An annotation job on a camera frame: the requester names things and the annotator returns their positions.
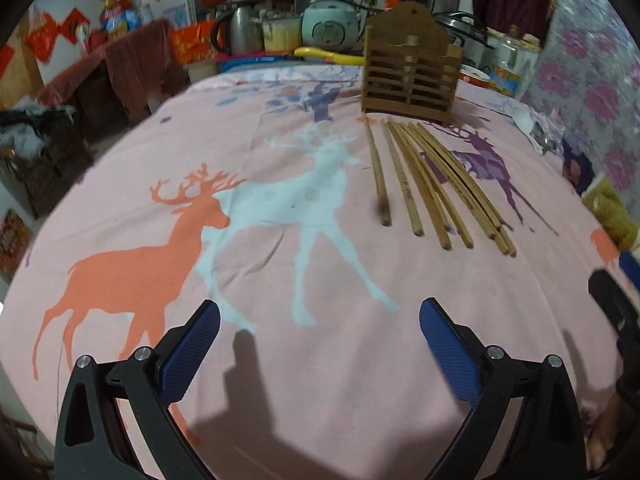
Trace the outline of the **green plush toy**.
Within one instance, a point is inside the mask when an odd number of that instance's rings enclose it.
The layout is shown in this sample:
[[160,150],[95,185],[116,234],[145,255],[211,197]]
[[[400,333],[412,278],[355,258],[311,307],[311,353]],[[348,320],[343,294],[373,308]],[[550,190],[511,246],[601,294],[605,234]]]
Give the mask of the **green plush toy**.
[[610,179],[600,172],[582,193],[582,202],[622,252],[639,249],[639,223],[631,219]]

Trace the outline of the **metal spoon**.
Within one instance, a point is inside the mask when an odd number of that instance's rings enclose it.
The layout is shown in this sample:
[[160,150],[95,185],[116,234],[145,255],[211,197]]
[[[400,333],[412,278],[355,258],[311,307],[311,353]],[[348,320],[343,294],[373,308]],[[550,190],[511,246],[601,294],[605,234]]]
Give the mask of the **metal spoon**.
[[535,122],[532,131],[529,133],[534,141],[534,149],[541,155],[556,152],[555,140],[550,139],[541,127],[539,122]]

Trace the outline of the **white ceramic spoon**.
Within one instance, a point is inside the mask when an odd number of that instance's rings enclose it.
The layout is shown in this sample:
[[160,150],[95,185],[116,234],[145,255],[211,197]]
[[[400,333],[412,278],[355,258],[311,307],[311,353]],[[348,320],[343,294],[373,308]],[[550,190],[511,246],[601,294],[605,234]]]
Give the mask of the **white ceramic spoon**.
[[526,108],[514,106],[512,108],[512,119],[518,130],[526,136],[530,136],[535,128],[535,119]]

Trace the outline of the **clear oil bottle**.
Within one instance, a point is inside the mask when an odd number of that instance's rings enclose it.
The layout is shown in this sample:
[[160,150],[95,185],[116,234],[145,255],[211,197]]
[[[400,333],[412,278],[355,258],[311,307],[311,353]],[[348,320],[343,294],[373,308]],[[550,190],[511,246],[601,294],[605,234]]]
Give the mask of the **clear oil bottle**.
[[541,47],[539,40],[511,25],[495,47],[491,84],[504,96],[519,100],[533,78]]

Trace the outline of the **red white bowl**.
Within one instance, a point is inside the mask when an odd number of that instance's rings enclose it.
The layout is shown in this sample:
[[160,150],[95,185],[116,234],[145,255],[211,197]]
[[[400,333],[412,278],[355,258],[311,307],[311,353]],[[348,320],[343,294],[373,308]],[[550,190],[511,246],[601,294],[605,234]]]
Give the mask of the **red white bowl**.
[[486,73],[466,64],[460,67],[459,79],[480,88],[488,88],[490,85],[490,77]]

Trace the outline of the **pink deer print tablecloth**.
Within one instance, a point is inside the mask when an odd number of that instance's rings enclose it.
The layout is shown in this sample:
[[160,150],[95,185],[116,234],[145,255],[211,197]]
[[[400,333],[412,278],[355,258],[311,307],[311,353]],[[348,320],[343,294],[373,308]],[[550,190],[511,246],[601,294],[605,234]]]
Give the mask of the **pink deer print tablecloth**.
[[461,86],[433,136],[506,224],[500,252],[464,205],[473,246],[413,233],[390,156],[376,213],[353,68],[252,70],[166,102],[86,173],[40,228],[4,300],[1,363],[53,438],[75,361],[154,346],[205,299],[220,333],[175,414],[221,479],[421,479],[464,419],[427,347],[436,298],[517,359],[560,356],[582,412],[622,363],[588,292],[611,262],[561,161],[538,155],[495,98]]

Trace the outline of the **chair with clothes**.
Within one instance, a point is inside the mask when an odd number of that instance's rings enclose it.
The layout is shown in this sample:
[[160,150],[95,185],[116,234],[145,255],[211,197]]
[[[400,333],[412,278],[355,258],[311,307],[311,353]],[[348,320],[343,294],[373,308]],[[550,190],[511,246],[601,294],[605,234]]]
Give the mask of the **chair with clothes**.
[[1,165],[24,186],[39,218],[94,163],[81,135],[81,114],[70,105],[44,106],[31,98],[1,112]]

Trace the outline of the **silver black pressure cooker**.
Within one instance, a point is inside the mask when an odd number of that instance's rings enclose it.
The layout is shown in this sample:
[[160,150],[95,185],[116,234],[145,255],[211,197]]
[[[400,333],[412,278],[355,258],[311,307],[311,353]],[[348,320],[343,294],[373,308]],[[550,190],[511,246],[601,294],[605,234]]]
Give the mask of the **silver black pressure cooker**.
[[465,64],[482,70],[490,62],[494,48],[488,41],[488,30],[472,13],[437,12],[434,20],[448,32],[453,44],[462,47]]

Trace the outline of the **brown wooden utensil holder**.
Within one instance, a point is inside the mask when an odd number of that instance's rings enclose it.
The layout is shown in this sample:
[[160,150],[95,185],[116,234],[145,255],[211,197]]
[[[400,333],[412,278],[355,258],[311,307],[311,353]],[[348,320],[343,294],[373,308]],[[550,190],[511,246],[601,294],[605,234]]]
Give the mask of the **brown wooden utensil holder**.
[[449,122],[462,62],[426,6],[399,3],[366,21],[361,109]]

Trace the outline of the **red cloth covered table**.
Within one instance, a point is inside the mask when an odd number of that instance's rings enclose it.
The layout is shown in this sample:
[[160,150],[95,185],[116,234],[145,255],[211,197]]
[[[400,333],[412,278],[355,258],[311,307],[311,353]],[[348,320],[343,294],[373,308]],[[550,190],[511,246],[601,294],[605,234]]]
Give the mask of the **red cloth covered table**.
[[107,41],[49,81],[38,101],[45,106],[70,102],[100,67],[106,69],[116,98],[129,113],[143,110],[151,98],[176,96],[189,85],[189,76],[172,54],[171,32],[169,22],[162,18]]

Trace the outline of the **yellow frying pan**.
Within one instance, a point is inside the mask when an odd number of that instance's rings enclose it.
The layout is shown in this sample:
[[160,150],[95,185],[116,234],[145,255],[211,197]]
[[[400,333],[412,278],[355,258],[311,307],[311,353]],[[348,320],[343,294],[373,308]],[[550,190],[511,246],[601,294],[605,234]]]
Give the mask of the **yellow frying pan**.
[[322,50],[314,47],[298,47],[293,54],[299,58],[321,58],[324,62],[336,65],[363,66],[364,57],[357,55],[341,54],[337,52]]

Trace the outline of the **red gift box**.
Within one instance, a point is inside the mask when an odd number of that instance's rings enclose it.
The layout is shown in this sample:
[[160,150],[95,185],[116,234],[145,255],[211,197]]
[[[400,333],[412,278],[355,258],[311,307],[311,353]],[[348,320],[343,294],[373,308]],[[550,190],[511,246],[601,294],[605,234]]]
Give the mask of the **red gift box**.
[[189,65],[212,58],[216,49],[210,40],[215,21],[198,22],[179,29],[171,29],[171,55],[179,65]]

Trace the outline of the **mint green rice cooker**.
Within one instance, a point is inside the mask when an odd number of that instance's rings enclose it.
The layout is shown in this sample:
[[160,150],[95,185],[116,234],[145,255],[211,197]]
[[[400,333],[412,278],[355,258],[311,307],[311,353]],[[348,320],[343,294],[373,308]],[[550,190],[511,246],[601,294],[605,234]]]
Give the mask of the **mint green rice cooker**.
[[306,47],[347,51],[360,35],[360,13],[349,2],[312,0],[302,17],[302,39]]

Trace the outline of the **large oil bottle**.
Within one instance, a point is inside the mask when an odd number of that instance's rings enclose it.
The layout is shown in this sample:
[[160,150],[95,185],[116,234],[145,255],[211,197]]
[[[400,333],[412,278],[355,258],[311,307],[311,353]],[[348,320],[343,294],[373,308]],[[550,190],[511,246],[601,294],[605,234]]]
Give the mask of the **large oil bottle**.
[[128,25],[125,11],[117,0],[105,0],[100,14],[100,24],[109,40],[126,35]]

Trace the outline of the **stainless steel kettle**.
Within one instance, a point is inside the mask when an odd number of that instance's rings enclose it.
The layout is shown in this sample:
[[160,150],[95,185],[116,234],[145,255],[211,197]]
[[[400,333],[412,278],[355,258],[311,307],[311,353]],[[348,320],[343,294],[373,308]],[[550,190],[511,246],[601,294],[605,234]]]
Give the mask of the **stainless steel kettle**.
[[258,13],[250,6],[238,6],[222,14],[210,31],[210,42],[217,52],[247,56],[264,50],[264,35]]

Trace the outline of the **cream yellow pot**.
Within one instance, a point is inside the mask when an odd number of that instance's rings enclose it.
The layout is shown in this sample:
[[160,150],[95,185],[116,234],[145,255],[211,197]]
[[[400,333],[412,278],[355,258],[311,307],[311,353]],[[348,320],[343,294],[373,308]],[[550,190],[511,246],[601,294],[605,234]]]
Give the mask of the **cream yellow pot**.
[[302,17],[295,13],[266,14],[262,18],[264,48],[271,53],[293,53],[303,45]]

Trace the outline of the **floral purple wall sheet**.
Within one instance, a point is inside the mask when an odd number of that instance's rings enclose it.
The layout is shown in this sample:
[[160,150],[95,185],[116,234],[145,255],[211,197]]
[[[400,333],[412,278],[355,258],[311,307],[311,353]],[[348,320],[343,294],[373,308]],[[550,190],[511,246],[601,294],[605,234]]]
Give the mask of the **floral purple wall sheet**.
[[639,218],[639,48],[608,0],[555,0],[523,101],[557,112],[564,136]]

